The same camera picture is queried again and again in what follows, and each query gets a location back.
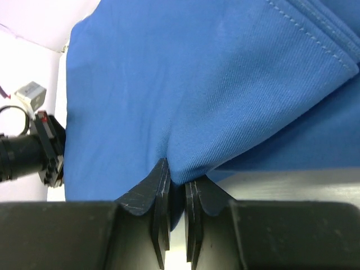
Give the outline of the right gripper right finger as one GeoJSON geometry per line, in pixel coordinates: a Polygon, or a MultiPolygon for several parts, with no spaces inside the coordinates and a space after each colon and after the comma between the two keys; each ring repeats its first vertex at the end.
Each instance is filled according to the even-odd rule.
{"type": "Polygon", "coordinates": [[[192,269],[238,269],[237,241],[229,202],[208,177],[185,185],[186,257],[192,269]]]}

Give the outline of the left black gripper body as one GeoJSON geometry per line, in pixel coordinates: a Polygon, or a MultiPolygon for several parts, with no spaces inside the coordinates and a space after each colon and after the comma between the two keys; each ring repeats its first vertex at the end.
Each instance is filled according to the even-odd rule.
{"type": "Polygon", "coordinates": [[[62,186],[65,129],[46,111],[37,112],[29,129],[16,137],[1,134],[1,182],[37,173],[45,186],[62,186]]]}

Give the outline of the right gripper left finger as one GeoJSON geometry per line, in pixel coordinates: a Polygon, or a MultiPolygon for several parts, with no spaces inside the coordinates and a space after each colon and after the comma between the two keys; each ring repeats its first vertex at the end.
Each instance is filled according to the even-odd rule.
{"type": "Polygon", "coordinates": [[[170,244],[170,172],[160,159],[150,174],[116,202],[115,269],[164,269],[170,244]]]}

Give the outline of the blue surgical wrap cloth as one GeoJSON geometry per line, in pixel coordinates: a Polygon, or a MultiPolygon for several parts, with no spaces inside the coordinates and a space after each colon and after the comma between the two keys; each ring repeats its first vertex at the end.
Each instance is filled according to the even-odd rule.
{"type": "Polygon", "coordinates": [[[115,200],[161,158],[199,176],[359,166],[358,1],[101,1],[66,62],[65,197],[115,200]]]}

